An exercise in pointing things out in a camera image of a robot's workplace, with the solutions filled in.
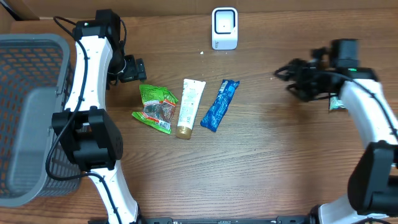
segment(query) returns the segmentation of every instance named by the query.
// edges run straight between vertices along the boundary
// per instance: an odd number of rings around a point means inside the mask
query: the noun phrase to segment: wood grain tabletop
[[[398,112],[397,9],[242,13],[238,48],[231,51],[211,48],[210,16],[123,19],[126,52],[144,59],[146,84],[166,86],[181,99],[184,78],[206,81],[191,140],[175,137],[179,105],[171,135],[131,116],[142,109],[139,82],[106,94],[108,113],[123,135],[124,176],[146,217],[300,215],[345,194],[364,152],[350,115],[329,113],[327,100],[302,103],[272,76],[333,39],[360,39],[361,65],[375,69]],[[68,40],[75,64],[74,41],[53,20],[15,22],[11,32],[59,34]],[[213,133],[200,120],[222,79],[241,84]],[[64,197],[0,208],[2,223],[87,223],[106,217],[89,179]]]

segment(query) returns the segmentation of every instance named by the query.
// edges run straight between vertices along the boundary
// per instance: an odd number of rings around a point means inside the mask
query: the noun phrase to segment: blue package
[[[200,125],[214,132],[217,131],[217,127],[228,110],[228,105],[238,86],[239,81],[234,82],[233,80],[223,80],[213,106],[211,106],[209,111],[207,111],[207,114],[200,122]]]

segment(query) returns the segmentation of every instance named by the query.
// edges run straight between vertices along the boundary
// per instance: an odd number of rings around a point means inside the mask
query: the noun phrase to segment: green package
[[[140,85],[142,112],[132,112],[132,116],[159,131],[170,134],[171,122],[178,99],[166,88]]]

